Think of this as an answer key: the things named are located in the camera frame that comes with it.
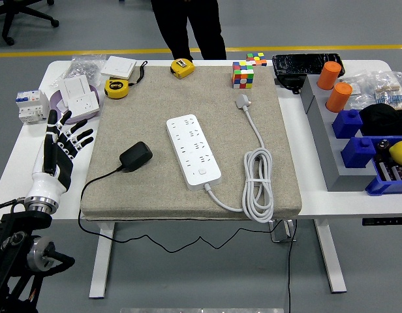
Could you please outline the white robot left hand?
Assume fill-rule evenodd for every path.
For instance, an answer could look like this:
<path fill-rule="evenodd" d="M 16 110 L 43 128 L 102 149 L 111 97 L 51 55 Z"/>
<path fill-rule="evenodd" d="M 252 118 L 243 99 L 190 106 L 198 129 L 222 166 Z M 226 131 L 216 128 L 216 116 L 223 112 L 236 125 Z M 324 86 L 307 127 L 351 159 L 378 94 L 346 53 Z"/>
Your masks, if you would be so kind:
<path fill-rule="evenodd" d="M 57 116 L 56 110 L 49 112 L 45 137 L 33 166 L 33 185 L 24 200 L 29 210 L 39 207 L 46 207 L 51 212 L 57 210 L 61 195 L 70 188 L 73 160 L 93 141 L 92 129 L 76 134 L 77 130 L 87 124 L 85 119 L 68 130 L 62 130 L 71 115 L 70 110 L 61 117 Z"/>

